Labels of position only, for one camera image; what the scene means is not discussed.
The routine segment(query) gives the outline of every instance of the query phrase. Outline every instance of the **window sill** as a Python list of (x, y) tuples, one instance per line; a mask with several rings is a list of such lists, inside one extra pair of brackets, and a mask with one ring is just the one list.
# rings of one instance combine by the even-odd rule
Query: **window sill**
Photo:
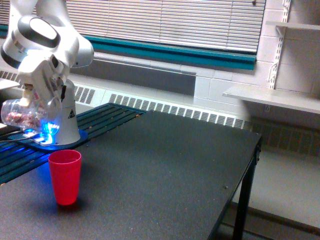
[(195, 49), (88, 35), (84, 37), (92, 43), (93, 48), (97, 51), (145, 57), (158, 61), (179, 62), (187, 65), (253, 70), (257, 59), (254, 54)]

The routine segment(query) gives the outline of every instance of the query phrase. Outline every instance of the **wall shelf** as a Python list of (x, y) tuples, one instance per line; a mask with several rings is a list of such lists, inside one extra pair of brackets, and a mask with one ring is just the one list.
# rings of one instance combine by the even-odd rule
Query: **wall shelf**
[(19, 86), (19, 83), (11, 80), (0, 78), (0, 90), (9, 89)]
[(274, 90), (253, 85), (237, 85), (229, 88), (223, 96), (244, 101), (320, 114), (320, 99), (302, 93)]
[(320, 25), (309, 25), (309, 24), (280, 22), (280, 21), (266, 21), (266, 24), (273, 25), (276, 27), (281, 27), (281, 28), (320, 31)]

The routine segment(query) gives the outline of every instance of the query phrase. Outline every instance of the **red plastic cup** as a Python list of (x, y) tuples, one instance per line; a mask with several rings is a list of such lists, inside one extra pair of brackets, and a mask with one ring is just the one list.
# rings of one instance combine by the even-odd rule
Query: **red plastic cup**
[(81, 171), (81, 153), (60, 150), (49, 156), (51, 182), (59, 205), (71, 205), (78, 197)]

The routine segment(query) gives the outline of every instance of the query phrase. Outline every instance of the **window blinds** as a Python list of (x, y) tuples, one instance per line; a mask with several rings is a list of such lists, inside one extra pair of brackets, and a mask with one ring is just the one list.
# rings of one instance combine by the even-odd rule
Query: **window blinds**
[[(85, 35), (255, 53), (266, 0), (67, 0)], [(3, 0), (0, 23), (8, 24)]]

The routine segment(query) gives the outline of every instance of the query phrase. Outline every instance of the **black table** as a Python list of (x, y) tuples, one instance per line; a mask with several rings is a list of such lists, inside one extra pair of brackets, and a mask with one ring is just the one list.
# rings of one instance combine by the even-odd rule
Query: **black table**
[(147, 112), (78, 147), (77, 203), (55, 203), (48, 164), (0, 187), (1, 239), (205, 240), (242, 181), (241, 239), (261, 136)]

